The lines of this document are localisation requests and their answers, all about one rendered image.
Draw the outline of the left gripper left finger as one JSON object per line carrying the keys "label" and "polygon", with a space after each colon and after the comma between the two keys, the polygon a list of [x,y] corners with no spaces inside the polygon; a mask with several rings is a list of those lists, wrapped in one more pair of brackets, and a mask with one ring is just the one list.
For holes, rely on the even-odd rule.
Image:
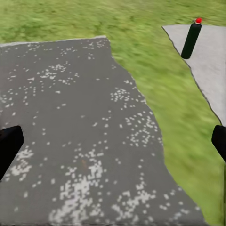
{"label": "left gripper left finger", "polygon": [[0,130],[0,181],[24,143],[21,127]]}

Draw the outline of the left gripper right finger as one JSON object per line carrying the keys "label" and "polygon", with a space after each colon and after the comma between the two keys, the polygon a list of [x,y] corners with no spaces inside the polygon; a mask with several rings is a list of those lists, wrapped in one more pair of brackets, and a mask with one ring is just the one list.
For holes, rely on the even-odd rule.
{"label": "left gripper right finger", "polygon": [[226,162],[226,127],[216,125],[211,141]]}

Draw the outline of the pesticide atomizer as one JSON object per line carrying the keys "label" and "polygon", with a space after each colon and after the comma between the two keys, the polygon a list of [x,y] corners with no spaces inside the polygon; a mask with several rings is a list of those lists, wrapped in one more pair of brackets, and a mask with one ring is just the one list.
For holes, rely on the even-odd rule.
{"label": "pesticide atomizer", "polygon": [[200,21],[201,19],[198,17],[195,19],[195,23],[191,24],[190,26],[190,30],[188,31],[187,38],[180,56],[182,59],[189,59],[191,57],[199,32],[202,27]]}

